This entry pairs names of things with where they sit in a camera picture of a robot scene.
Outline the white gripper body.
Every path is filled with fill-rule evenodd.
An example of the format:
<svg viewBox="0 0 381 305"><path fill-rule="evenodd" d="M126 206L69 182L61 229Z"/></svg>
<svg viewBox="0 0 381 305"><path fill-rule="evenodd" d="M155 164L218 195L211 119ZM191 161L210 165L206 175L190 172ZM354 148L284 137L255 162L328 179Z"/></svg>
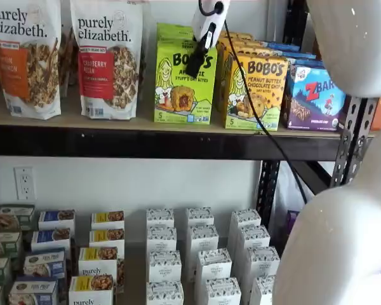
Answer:
<svg viewBox="0 0 381 305"><path fill-rule="evenodd" d="M192 19L192 29L196 41L209 37L211 42L217 42L226 19L226 1L198 1Z"/></svg>

